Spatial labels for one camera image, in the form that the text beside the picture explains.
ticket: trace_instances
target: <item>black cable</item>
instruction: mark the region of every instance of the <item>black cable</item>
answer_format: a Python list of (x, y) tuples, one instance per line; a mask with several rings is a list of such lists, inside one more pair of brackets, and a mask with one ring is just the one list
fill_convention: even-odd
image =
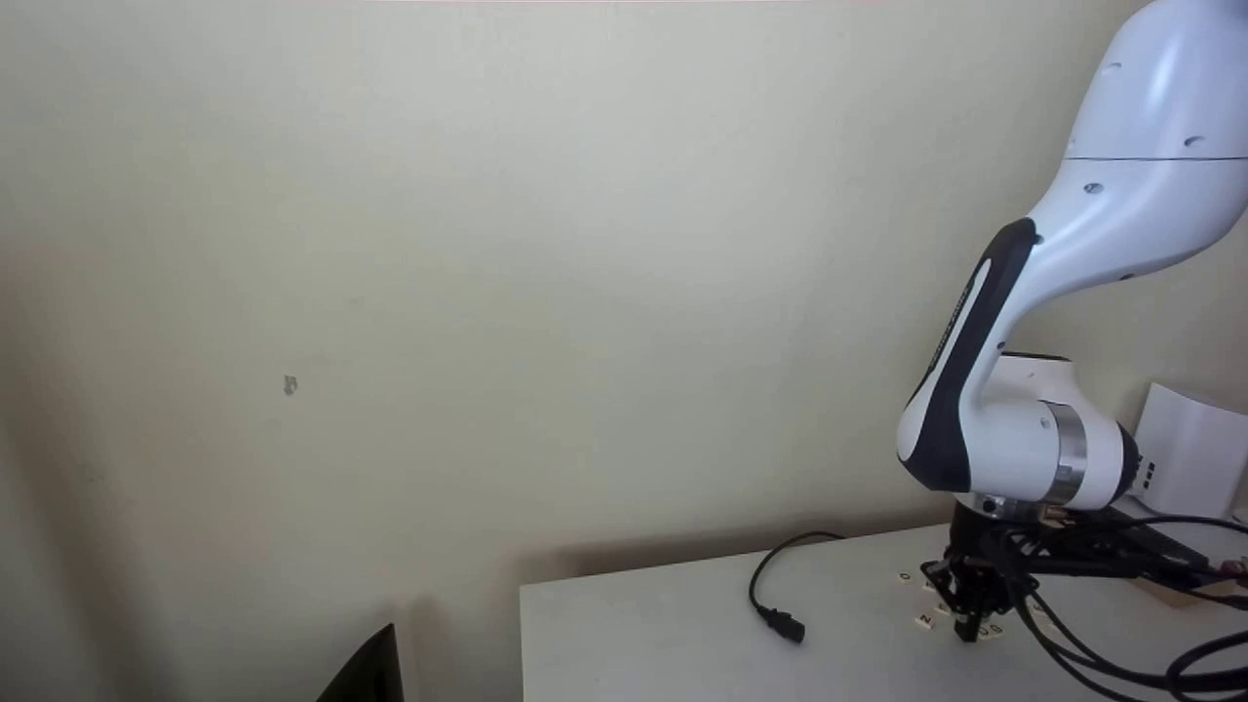
[(843, 540), (843, 535), (833, 535), (833, 532), (802, 532), (802, 535), (794, 535), (794, 540), (776, 541), (776, 546), (757, 561), (744, 597), (750, 597), (751, 611), (757, 611), (780, 639), (802, 643), (802, 639), (807, 639), (807, 626), (799, 626), (799, 620), (794, 620), (791, 611), (785, 611), (785, 610), (760, 605), (760, 601), (757, 601), (757, 583), (765, 578), (765, 568), (772, 565), (776, 554), (785, 554), (785, 549), (791, 549), (791, 546), (837, 541), (837, 540)]
[[(1120, 520), (1120, 524), (1072, 524), (1069, 532), (1127, 532), (1127, 528), (1151, 528), (1151, 524), (1188, 524), (1188, 528), (1222, 528), (1222, 532), (1236, 532), (1236, 535), (1248, 535), (1248, 528), (1238, 524), (1227, 524), (1227, 520), (1205, 520), (1205, 516), (1151, 516), (1151, 520)], [(1202, 597), (1202, 601), (1216, 601), (1216, 605), (1227, 605), (1227, 610), (1245, 610), (1245, 597), (1205, 597), (1205, 594), (1188, 594), (1188, 597)], [(1058, 643), (1051, 635), (1043, 635), (1030, 611), (1030, 601), (1051, 620), (1051, 627), (1075, 646), (1063, 646)], [(1151, 689), (1167, 689), (1175, 695), (1177, 702), (1197, 702), (1188, 695), (1232, 695), (1236, 702), (1248, 702), (1248, 667), (1232, 667), (1232, 670), (1205, 670), (1205, 676), (1188, 676), (1192, 663), (1216, 654), (1216, 653), (1227, 653), (1227, 646), (1245, 646), (1248, 643), (1248, 631), (1236, 631), (1236, 635), (1222, 635), (1222, 639), (1209, 639), (1209, 643), (1197, 643), (1188, 653), (1183, 653), (1167, 676), (1144, 676), (1144, 670), (1132, 670), (1132, 667), (1120, 667), (1110, 659), (1103, 659), (1098, 653), (1090, 653), (1051, 610), (1043, 597), (1036, 594), (1012, 594), (1012, 610), (1017, 610), (1017, 620), (1030, 627), (1030, 635), (1042, 643), (1042, 653), (1060, 667), (1069, 670), (1075, 684), (1082, 684), (1086, 689), (1110, 698), (1110, 702), (1132, 702), (1127, 695), (1086, 678), (1086, 670), (1103, 676), (1103, 678), (1120, 678), (1120, 684), (1134, 684), (1134, 685), (1151, 685)]]

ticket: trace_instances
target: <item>table surface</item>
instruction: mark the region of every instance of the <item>table surface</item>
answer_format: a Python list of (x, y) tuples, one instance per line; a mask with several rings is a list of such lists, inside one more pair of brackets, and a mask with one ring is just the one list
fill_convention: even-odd
[[(522, 698), (1090, 698), (1017, 617), (993, 617), (993, 635), (960, 643), (915, 568), (939, 549), (945, 528), (923, 528), (780, 554), (760, 601), (807, 626), (802, 646), (772, 635), (744, 605), (760, 554), (527, 585), (520, 594)], [(1107, 659), (1145, 670), (1245, 626), (1232, 610), (1132, 583), (1043, 578), (1042, 594)]]

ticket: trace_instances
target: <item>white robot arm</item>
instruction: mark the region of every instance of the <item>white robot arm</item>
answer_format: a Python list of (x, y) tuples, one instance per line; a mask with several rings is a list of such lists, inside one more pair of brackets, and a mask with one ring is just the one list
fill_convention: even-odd
[(897, 425), (933, 490), (1107, 509), (1140, 466), (1132, 437), (1063, 359), (1003, 354), (1036, 305), (1175, 267), (1248, 204), (1248, 0), (1151, 0), (1082, 97), (1063, 164), (981, 249), (945, 342)]

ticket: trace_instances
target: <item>black object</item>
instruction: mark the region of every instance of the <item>black object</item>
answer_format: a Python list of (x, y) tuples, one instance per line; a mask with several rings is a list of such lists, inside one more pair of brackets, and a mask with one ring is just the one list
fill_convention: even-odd
[(400, 702), (393, 626), (373, 631), (341, 670), (323, 685), (319, 702)]
[(789, 639), (789, 643), (802, 643), (802, 639), (807, 639), (807, 626), (794, 620), (794, 617), (785, 611), (785, 610), (760, 605), (760, 601), (757, 601), (757, 583), (765, 578), (765, 568), (772, 565), (776, 554), (785, 554), (785, 549), (791, 549), (791, 546), (807, 546), (807, 541), (833, 541), (833, 540), (843, 540), (843, 535), (833, 535), (833, 532), (802, 532), (802, 535), (794, 535), (794, 540), (785, 540), (780, 546), (772, 546), (772, 549), (757, 561), (757, 568), (751, 568), (751, 578), (750, 578), (750, 591), (744, 591), (750, 610), (751, 610), (780, 639)]
[[(1197, 524), (1197, 528), (1222, 528), (1248, 535), (1238, 524), (1224, 520), (1192, 520), (1192, 516), (1154, 516), (1154, 520), (1127, 520), (1120, 510), (1097, 510), (1097, 516), (1063, 516), (1069, 524), (1042, 524), (1042, 520), (986, 520), (971, 509), (954, 509), (945, 561), (923, 561), (923, 578), (945, 597), (945, 605), (954, 617), (954, 635), (973, 643), (980, 626), (991, 611), (1017, 611), (1017, 620), (1030, 627), (1030, 635), (1042, 643), (1042, 653), (1063, 667), (1075, 684), (1086, 689), (1134, 702), (1140, 695), (1120, 695), (1107, 685), (1107, 678), (1145, 689), (1167, 689), (1177, 702), (1188, 702), (1192, 695), (1232, 695), (1248, 698), (1248, 667), (1227, 670), (1197, 670), (1192, 663), (1222, 654), (1227, 646), (1245, 646), (1248, 631), (1209, 639), (1177, 654), (1160, 676), (1159, 670), (1132, 670), (1098, 653), (1090, 653), (1036, 594), (1042, 572), (1063, 572), (1063, 578), (1144, 578), (1159, 583), (1167, 591), (1216, 601), (1227, 610), (1248, 610), (1248, 597), (1205, 597), (1197, 594), (1209, 583), (1224, 583), (1236, 568), (1232, 565), (1209, 565), (1209, 557), (1185, 549), (1183, 541), (1151, 532), (1151, 524)], [(1032, 610), (1042, 610), (1058, 635), (1036, 627)]]

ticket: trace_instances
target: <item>white wall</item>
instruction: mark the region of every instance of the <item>white wall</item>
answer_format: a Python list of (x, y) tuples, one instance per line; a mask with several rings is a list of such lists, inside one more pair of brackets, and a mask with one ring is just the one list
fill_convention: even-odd
[[(893, 418), (1132, 9), (5, 0), (5, 698), (313, 698), (390, 617), (520, 698), (522, 578), (933, 516)], [(1248, 402), (1245, 267), (1020, 341)]]

